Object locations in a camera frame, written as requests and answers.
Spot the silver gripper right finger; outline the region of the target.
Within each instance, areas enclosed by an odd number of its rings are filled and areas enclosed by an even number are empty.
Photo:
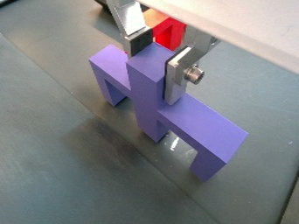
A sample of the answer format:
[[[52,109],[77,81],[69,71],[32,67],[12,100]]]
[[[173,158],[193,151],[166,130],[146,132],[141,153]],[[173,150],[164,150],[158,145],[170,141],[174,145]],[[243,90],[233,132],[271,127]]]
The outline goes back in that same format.
[[[218,42],[208,33],[189,25],[185,27],[180,49],[164,63],[162,98],[169,105],[181,98],[188,82],[200,83],[204,71],[198,61]]]

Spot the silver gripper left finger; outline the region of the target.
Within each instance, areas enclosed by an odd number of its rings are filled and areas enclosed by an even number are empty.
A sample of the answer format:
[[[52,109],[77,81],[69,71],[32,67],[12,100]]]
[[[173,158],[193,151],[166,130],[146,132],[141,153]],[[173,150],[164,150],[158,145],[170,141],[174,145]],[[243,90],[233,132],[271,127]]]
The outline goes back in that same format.
[[[133,57],[153,42],[153,31],[145,25],[140,3],[136,0],[106,0],[122,38],[124,51]]]

